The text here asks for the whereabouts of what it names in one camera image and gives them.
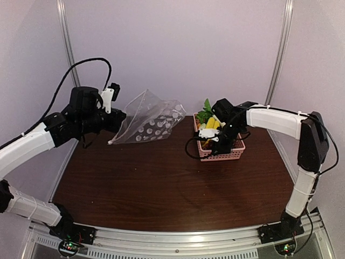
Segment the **pink plastic basket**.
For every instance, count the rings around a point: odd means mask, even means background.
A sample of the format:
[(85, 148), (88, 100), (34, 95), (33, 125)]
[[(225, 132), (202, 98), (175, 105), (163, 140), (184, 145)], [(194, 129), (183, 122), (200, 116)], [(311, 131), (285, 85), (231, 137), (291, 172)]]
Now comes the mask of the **pink plastic basket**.
[(195, 135), (201, 161), (236, 160), (242, 155), (248, 137), (245, 123), (237, 118), (219, 118), (212, 112), (201, 111), (194, 115)]

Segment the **clear zip top bag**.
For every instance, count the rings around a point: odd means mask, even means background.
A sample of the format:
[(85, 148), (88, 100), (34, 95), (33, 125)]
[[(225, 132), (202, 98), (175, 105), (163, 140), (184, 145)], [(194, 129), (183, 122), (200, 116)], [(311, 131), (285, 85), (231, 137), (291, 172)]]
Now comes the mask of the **clear zip top bag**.
[(178, 100), (162, 100), (145, 90), (124, 108), (125, 120), (109, 145), (163, 140), (181, 122), (186, 111)]

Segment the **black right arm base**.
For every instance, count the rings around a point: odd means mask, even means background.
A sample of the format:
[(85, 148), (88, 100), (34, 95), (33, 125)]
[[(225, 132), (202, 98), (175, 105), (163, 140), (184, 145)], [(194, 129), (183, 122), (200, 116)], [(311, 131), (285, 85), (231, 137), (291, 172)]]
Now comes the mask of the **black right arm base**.
[(304, 228), (301, 224), (297, 225), (293, 230), (283, 230), (281, 222), (264, 224), (258, 229), (261, 244), (292, 239), (293, 237), (301, 235), (304, 232)]

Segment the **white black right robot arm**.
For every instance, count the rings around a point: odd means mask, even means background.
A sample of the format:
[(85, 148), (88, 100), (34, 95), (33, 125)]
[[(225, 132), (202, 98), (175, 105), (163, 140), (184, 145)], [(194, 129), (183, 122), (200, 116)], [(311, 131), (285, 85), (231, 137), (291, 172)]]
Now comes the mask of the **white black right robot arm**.
[(227, 99), (211, 108), (224, 123), (213, 154), (230, 150), (235, 138), (248, 127), (269, 131), (294, 187), (276, 228), (281, 238), (288, 238), (297, 229), (297, 221), (315, 193), (322, 165), (329, 151), (329, 140), (321, 113), (293, 112), (247, 101), (234, 106)]

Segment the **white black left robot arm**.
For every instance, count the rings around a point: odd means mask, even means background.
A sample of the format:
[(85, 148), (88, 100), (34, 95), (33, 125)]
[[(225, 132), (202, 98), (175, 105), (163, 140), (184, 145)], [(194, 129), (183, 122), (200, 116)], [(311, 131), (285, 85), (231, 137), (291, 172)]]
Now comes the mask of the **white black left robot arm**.
[(85, 141), (89, 133), (117, 133), (126, 114), (112, 107), (120, 86), (112, 83), (99, 92), (93, 87), (75, 87), (62, 112), (45, 115), (33, 129), (1, 148), (1, 213), (14, 213), (40, 221), (57, 235), (71, 240), (78, 233), (73, 218), (62, 205), (47, 203), (9, 185), (5, 177), (14, 169), (72, 139)]

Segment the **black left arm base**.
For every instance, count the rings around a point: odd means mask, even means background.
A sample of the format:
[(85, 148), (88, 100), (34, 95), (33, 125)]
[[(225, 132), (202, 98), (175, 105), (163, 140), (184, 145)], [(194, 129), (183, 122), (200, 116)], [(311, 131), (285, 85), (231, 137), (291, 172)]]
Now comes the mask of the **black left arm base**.
[(72, 241), (78, 244), (94, 243), (96, 229), (89, 226), (76, 224), (68, 210), (58, 205), (61, 219), (56, 226), (49, 226), (50, 235), (56, 236), (61, 240)]

